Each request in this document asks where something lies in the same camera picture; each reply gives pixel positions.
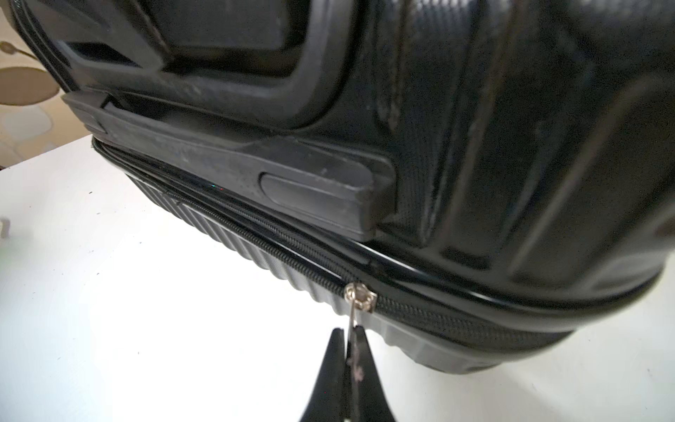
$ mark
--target white table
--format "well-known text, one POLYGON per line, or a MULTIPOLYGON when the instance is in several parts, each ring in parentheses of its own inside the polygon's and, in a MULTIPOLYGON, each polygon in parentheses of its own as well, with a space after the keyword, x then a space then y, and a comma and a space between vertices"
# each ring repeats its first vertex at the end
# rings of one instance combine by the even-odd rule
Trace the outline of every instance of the white table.
MULTIPOLYGON (((346 319, 147 200, 89 137, 0 172, 0 421, 297 421, 346 319)), ((675 265, 639 304, 472 375, 369 340, 408 421, 672 421, 675 265)))

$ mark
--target zipper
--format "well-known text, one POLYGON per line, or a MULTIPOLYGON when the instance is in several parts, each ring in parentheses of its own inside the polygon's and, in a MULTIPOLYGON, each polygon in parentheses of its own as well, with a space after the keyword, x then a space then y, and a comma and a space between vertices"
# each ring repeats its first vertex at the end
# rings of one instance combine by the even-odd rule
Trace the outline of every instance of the zipper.
POLYGON ((363 283, 349 283, 344 287, 344 300, 353 303, 359 311, 373 312, 377 304, 377 293, 363 283))
POLYGON ((291 232, 282 223, 270 222, 235 199, 225 202, 222 198, 213 199, 195 191, 195 187, 204 188, 202 185, 205 183, 194 186, 196 182, 188 177, 174 176, 172 173, 181 171, 165 163, 154 162, 155 160, 149 158, 140 159, 97 140, 92 145, 94 150, 127 174, 169 196, 173 201, 188 205, 332 294, 344 298, 347 303, 351 304, 353 300, 354 306, 361 311, 377 311, 377 314, 394 321, 481 350, 532 350, 553 344, 569 334, 524 332, 504 328, 463 315, 460 311, 447 309, 447 312, 439 313, 382 296, 367 286, 363 280, 365 275, 359 277, 352 271, 353 264, 331 253, 326 246, 312 238, 291 232), (247 224, 256 226, 255 230, 247 224))

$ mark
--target zipper track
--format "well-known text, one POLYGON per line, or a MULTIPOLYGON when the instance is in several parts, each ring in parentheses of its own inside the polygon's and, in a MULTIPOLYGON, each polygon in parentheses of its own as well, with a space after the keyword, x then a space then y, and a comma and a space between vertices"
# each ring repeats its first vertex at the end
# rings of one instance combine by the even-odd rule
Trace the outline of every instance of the zipper track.
MULTIPOLYGON (((237 236, 270 254, 272 257, 280 260, 283 264, 306 276, 311 281, 324 287, 332 294, 343 297, 344 288, 347 284, 350 282, 362 282, 353 271, 350 271, 347 266, 349 265, 348 263, 341 263, 340 258, 331 258, 327 256, 321 251, 322 246, 318 245, 310 238, 295 233, 291 234, 284 229, 283 226, 270 223, 269 221, 264 220, 260 215, 254 214, 252 211, 235 202, 222 203, 221 201, 215 201, 207 196, 205 198, 195 198, 199 193, 192 192, 185 186, 192 182, 181 177, 171 176, 170 173, 172 168, 165 163, 158 164, 159 167, 163 167, 161 169, 156 168, 157 165, 151 167, 149 163, 146 163, 144 160, 127 152, 117 149, 108 151, 111 147, 100 143, 100 141, 95 140, 92 144, 97 152, 118 167, 121 167, 125 172, 159 192, 171 197, 174 201, 189 205, 191 208, 212 219, 225 229, 235 233, 237 236), (157 173, 157 170, 160 170, 164 171, 166 174, 153 174, 151 177, 145 172, 149 172, 149 170, 145 170, 144 167, 150 167, 155 173, 157 173), (168 186, 169 183, 164 182, 162 179, 168 179, 170 186, 168 186), (208 202, 214 202, 216 205, 208 204, 208 202), (244 217, 246 220, 251 221, 260 228, 268 231, 276 238, 283 240, 285 245, 274 245, 274 242, 245 228, 242 224, 238 223, 236 219, 228 216, 224 217, 213 209, 204 206, 205 203, 216 209, 221 207, 234 215, 244 217), (309 259, 309 261, 319 267, 323 267, 336 274, 337 278, 326 276, 319 268, 303 263, 298 257, 285 251, 284 248, 294 251, 301 257, 309 259)), ((402 303, 387 296, 382 296, 381 294, 378 295, 375 312, 395 321, 399 321, 400 323, 429 332, 430 334, 441 336, 469 347, 480 348, 481 350, 532 350, 553 344, 569 334, 568 332, 535 333, 508 329, 482 321, 475 317, 472 318, 468 316, 467 318, 463 318, 428 311, 426 309, 402 303)))

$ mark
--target zipper slider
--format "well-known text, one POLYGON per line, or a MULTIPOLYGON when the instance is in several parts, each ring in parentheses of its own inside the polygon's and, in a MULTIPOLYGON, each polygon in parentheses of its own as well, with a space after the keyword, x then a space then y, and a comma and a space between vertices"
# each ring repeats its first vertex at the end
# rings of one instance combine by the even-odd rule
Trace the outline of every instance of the zipper slider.
POLYGON ((371 292, 363 283, 349 283, 344 287, 344 300, 353 303, 359 311, 373 312, 377 293, 371 292))

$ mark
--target suitcase shell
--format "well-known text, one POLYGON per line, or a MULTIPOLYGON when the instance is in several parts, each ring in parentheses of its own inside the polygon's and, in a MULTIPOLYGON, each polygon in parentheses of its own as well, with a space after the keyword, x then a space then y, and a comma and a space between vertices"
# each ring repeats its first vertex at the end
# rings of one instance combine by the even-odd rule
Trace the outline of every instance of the suitcase shell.
POLYGON ((671 3, 231 3, 3 10, 153 202, 338 313, 364 283, 381 304, 365 326, 424 365, 519 359, 658 279, 675 246, 671 3))

